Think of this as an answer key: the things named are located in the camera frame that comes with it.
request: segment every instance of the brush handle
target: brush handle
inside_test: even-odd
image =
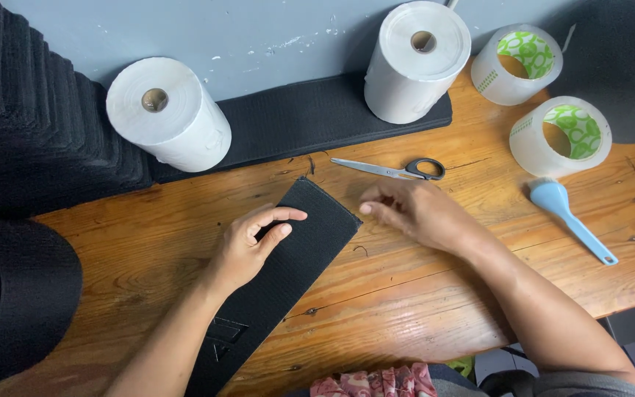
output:
[[[564,216],[563,220],[577,238],[580,239],[603,264],[615,265],[619,263],[619,259],[612,254],[612,251],[606,248],[604,244],[587,229],[587,226],[585,226],[582,221],[575,218],[571,213]]]

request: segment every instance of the blue brush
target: blue brush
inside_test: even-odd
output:
[[[542,209],[550,211],[562,218],[568,228],[602,263],[605,265],[615,265],[619,263],[619,259],[612,254],[612,251],[606,248],[604,244],[587,229],[584,223],[575,218],[575,215],[572,215],[565,186],[560,185],[560,183],[553,178],[543,177],[529,182],[528,187],[531,188],[531,201]]]

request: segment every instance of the black scissor handle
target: black scissor handle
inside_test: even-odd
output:
[[[431,174],[426,174],[423,171],[420,171],[418,169],[418,164],[421,164],[422,162],[429,162],[430,164],[434,165],[435,169],[438,171],[438,174],[431,175]],[[406,165],[406,171],[410,172],[411,174],[422,176],[427,181],[431,179],[435,181],[439,181],[442,179],[443,176],[445,176],[445,167],[442,165],[441,162],[432,158],[416,158],[415,160],[408,163],[408,165]]]

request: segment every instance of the black hat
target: black hat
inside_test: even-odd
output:
[[[0,221],[0,380],[43,360],[60,342],[82,290],[66,239],[31,221]]]

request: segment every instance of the white roll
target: white roll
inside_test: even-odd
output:
[[[518,59],[528,78],[510,74],[499,55]],[[472,82],[493,103],[521,104],[552,83],[562,70],[562,52],[543,30],[516,23],[499,29],[472,62]]]
[[[559,127],[567,137],[566,155],[550,146],[543,123]],[[514,124],[509,145],[516,162],[526,171],[559,178],[601,164],[612,148],[612,131],[604,115],[591,104],[575,97],[555,97]]]
[[[396,7],[381,24],[366,73],[364,99],[376,117],[415,122],[447,92],[472,47],[453,10],[431,1]]]
[[[107,94],[107,114],[122,137],[181,171],[214,167],[232,142],[225,115],[174,59],[142,59],[121,71]]]

